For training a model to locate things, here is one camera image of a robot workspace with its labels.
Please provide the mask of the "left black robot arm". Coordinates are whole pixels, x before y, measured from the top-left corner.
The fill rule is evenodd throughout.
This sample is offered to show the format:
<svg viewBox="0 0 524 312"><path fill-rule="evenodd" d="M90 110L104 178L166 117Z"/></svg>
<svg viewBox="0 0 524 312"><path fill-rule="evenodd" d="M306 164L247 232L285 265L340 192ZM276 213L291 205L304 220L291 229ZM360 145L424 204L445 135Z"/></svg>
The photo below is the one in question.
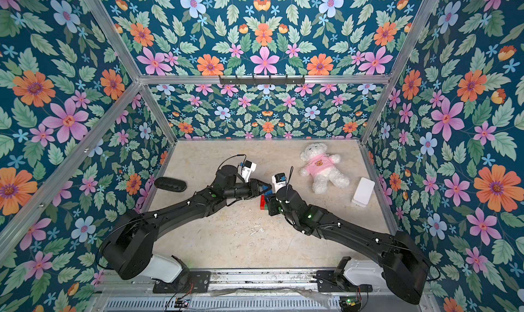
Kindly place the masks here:
<svg viewBox="0 0 524 312"><path fill-rule="evenodd" d="M180 203L151 212L125 213L102 242L100 256L123 280L140 276L173 283L187 267L175 257L153 253L159 238L187 223L214 215L229 200L233 203L251 200L271 189L267 182L245 180L233 165L222 166L211 185Z"/></svg>

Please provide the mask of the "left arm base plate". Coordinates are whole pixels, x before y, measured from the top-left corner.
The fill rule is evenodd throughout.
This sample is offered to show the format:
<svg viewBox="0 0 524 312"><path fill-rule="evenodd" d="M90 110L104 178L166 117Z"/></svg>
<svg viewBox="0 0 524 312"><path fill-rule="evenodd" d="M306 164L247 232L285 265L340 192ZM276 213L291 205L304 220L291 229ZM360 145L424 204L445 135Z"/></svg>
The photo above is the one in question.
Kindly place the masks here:
<svg viewBox="0 0 524 312"><path fill-rule="evenodd" d="M210 285L211 272L197 271L190 269L182 260L172 255L169 262L175 263L175 271L177 276L172 282L165 282L157 279L153 288L154 294L175 294L187 293L191 291L193 294L202 294L208 291Z"/></svg>

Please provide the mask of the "red lego brick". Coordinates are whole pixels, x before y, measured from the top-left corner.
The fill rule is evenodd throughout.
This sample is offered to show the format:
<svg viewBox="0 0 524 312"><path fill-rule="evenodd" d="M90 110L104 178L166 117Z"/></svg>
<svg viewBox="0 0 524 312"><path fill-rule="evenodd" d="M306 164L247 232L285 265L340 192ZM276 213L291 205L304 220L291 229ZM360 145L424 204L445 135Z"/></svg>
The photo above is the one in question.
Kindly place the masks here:
<svg viewBox="0 0 524 312"><path fill-rule="evenodd" d="M262 195L260 197L260 210L266 209L266 196Z"/></svg>

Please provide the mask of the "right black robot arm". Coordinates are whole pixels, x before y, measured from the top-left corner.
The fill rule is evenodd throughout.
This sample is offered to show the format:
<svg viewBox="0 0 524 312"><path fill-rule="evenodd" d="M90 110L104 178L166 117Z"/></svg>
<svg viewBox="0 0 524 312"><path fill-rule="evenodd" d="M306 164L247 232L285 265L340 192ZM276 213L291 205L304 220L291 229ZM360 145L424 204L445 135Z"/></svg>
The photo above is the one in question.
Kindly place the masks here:
<svg viewBox="0 0 524 312"><path fill-rule="evenodd" d="M382 268L382 278L393 294L412 305L420 303L433 264L409 235L380 233L345 221L325 208L307 204L292 186L264 201L270 216L284 216L305 236L331 240L368 257Z"/></svg>

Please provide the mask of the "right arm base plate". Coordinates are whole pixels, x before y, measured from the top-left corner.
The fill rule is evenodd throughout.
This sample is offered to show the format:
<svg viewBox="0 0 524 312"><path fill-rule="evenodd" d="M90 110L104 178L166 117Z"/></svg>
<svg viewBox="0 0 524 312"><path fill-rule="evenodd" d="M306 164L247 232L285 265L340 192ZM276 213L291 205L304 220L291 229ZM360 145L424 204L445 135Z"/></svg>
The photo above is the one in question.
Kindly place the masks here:
<svg viewBox="0 0 524 312"><path fill-rule="evenodd" d="M317 282L317 289L320 293L358 293L364 292L369 293L373 291L372 285L360 285L357 286L350 282L343 275L344 268L348 262L352 259L349 256L344 257L335 269L330 270L318 270L313 278Z"/></svg>

